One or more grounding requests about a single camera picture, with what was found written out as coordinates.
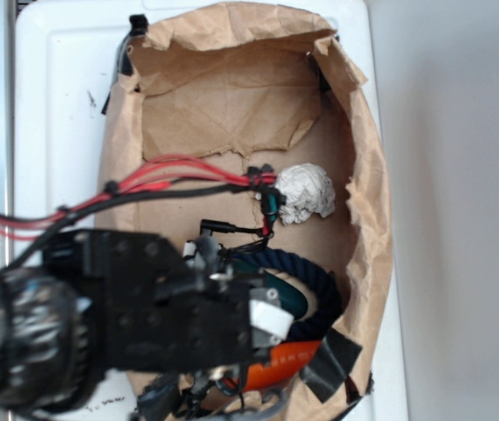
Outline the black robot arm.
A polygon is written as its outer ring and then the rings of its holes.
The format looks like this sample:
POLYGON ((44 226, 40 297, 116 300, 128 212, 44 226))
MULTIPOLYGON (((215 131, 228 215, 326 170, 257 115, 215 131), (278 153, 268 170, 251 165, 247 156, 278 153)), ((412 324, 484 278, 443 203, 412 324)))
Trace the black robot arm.
POLYGON ((0 269, 0 407, 65 412, 109 370, 172 375, 269 358, 293 315, 259 270, 210 238, 190 264, 152 233, 53 235, 35 267, 0 269))

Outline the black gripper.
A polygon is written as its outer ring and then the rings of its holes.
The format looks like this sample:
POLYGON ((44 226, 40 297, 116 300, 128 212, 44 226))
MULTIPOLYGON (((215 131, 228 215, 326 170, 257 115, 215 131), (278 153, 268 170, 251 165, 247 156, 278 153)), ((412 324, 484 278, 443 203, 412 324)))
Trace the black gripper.
POLYGON ((251 364, 292 325, 277 289, 210 278, 232 274, 222 252, 212 236, 187 241, 182 258, 157 234, 82 229, 57 234, 42 255, 50 274, 91 301, 93 363, 192 373, 251 364))

